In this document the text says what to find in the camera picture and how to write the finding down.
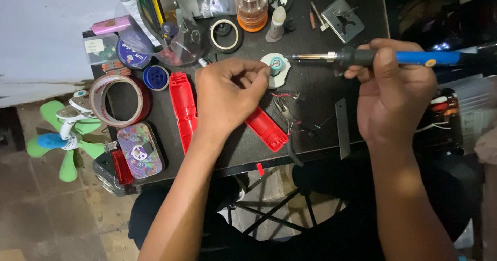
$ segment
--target masking tape roll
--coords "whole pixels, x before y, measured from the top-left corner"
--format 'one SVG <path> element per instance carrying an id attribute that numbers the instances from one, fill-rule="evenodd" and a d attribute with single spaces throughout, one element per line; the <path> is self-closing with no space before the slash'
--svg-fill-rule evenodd
<path id="1" fill-rule="evenodd" d="M 133 86 L 136 91 L 136 96 L 138 97 L 138 107 L 133 117 L 127 121 L 117 120 L 109 115 L 107 109 L 105 108 L 105 97 L 109 88 L 118 82 L 126 82 Z M 102 120 L 103 123 L 124 128 L 133 125 L 137 122 L 143 120 L 150 111 L 150 91 L 145 86 L 145 84 L 135 78 L 122 75 L 108 74 L 103 75 L 95 80 L 90 89 L 90 104 L 93 109 L 95 116 Z"/>

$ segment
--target white wall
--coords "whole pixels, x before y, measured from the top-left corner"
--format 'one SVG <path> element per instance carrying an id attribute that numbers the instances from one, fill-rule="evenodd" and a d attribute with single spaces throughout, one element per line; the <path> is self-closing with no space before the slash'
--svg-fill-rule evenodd
<path id="1" fill-rule="evenodd" d="M 72 83 L 93 79 L 81 33 L 114 18 L 118 3 L 0 0 L 0 97 L 8 96 L 0 108 L 75 92 Z"/>

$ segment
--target green fan blade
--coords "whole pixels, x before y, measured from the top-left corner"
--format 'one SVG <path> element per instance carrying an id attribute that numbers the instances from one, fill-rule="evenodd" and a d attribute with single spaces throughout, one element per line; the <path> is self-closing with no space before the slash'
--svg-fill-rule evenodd
<path id="1" fill-rule="evenodd" d="M 59 178 L 63 182 L 71 182 L 78 177 L 78 172 L 74 166 L 74 151 L 68 150 L 62 160 Z"/>
<path id="2" fill-rule="evenodd" d="M 51 149 L 41 147 L 38 144 L 37 140 L 38 140 L 38 137 L 34 137 L 34 138 L 30 139 L 28 141 L 28 144 L 26 145 L 26 150 L 28 150 L 29 156 L 34 157 L 34 158 L 40 158 L 45 153 L 47 153 L 47 151 L 51 150 Z"/>
<path id="3" fill-rule="evenodd" d="M 40 107 L 41 117 L 48 123 L 52 124 L 57 132 L 61 131 L 61 127 L 64 122 L 58 120 L 56 113 L 58 110 L 63 108 L 64 105 L 59 101 L 51 101 Z"/>
<path id="4" fill-rule="evenodd" d="M 81 135 L 84 135 L 97 130 L 100 125 L 102 125 L 102 121 L 96 118 L 86 118 L 76 122 L 74 128 L 78 130 Z"/>
<path id="5" fill-rule="evenodd" d="M 85 141 L 79 141 L 79 147 L 88 153 L 88 155 L 96 159 L 102 153 L 105 152 L 105 145 L 103 143 L 87 143 Z"/>

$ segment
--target black table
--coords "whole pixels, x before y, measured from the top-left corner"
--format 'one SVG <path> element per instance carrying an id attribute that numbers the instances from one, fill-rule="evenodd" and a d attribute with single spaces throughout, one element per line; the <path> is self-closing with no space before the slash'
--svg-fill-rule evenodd
<path id="1" fill-rule="evenodd" d="M 267 43 L 264 40 L 269 29 L 268 22 L 268 25 L 260 32 L 245 32 L 244 42 L 235 53 L 221 54 L 214 48 L 209 48 L 205 57 L 213 60 L 214 53 L 217 53 L 219 60 L 231 57 L 259 60 L 264 55 L 272 52 L 281 54 L 325 53 L 345 46 L 332 29 L 327 29 L 324 32 L 320 31 L 319 26 L 317 29 L 311 29 L 309 23 L 309 3 L 311 1 L 314 1 L 318 10 L 322 11 L 334 0 L 293 0 L 293 6 L 287 13 L 287 20 L 293 19 L 297 24 L 297 29 L 284 35 L 279 42 Z M 357 47 L 374 38 L 390 37 L 385 0 L 346 1 L 351 7 L 357 7 L 355 13 L 366 27 L 348 43 L 349 46 Z M 209 19 L 197 21 L 203 27 L 207 27 L 209 22 Z M 345 98 L 347 101 L 352 150 L 354 150 L 354 146 L 361 146 L 362 138 L 357 129 L 356 114 L 359 82 L 357 80 L 345 80 L 343 77 L 335 77 L 331 66 L 326 63 L 291 61 L 290 64 L 292 67 L 286 78 L 286 83 L 280 90 L 292 90 L 306 96 L 303 102 L 288 103 L 292 114 L 307 124 L 320 125 L 334 114 L 334 104 L 338 100 Z M 194 74 L 200 68 L 200 65 L 168 68 L 171 72 L 181 70 L 187 73 L 193 87 Z M 95 78 L 103 75 L 100 66 L 92 66 L 92 70 Z M 142 78 L 141 71 L 134 74 L 138 78 Z M 120 83 L 109 89 L 110 110 L 117 119 L 129 119 L 136 109 L 136 95 L 129 94 L 133 93 L 130 87 Z M 137 181 L 135 184 L 146 184 L 175 178 L 184 157 L 169 91 L 153 91 L 152 95 L 153 106 L 146 121 L 156 127 L 156 136 L 164 147 L 165 157 L 169 166 L 159 174 Z M 281 128 L 286 130 L 286 122 L 278 115 L 276 107 L 270 105 L 271 97 L 271 95 L 266 94 L 260 106 Z M 115 140 L 116 128 L 109 127 L 109 132 Z M 321 130 L 315 130 L 313 133 L 314 137 L 308 136 L 307 132 L 293 134 L 294 149 L 303 161 L 339 155 L 337 121 L 334 117 L 323 124 Z M 254 170 L 256 169 L 256 163 L 261 163 L 264 168 L 268 168 L 291 162 L 286 149 L 273 153 L 250 128 L 242 124 L 229 137 L 227 145 L 216 163 L 215 175 L 236 175 Z"/>

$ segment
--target glue tube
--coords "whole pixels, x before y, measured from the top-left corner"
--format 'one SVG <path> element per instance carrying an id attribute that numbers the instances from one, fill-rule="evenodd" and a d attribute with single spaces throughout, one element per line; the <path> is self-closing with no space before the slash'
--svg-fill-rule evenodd
<path id="1" fill-rule="evenodd" d="M 145 32 L 145 35 L 152 41 L 153 45 L 158 47 L 160 46 L 160 42 L 156 39 L 155 36 L 150 33 L 145 24 L 143 23 L 142 17 L 140 16 L 140 11 L 138 9 L 138 0 L 120 0 L 124 7 L 128 10 L 131 17 L 136 21 L 138 26 Z"/>
<path id="2" fill-rule="evenodd" d="M 286 13 L 285 8 L 279 6 L 271 18 L 271 28 L 267 31 L 266 42 L 277 42 L 283 36 L 283 22 L 285 22 Z"/>

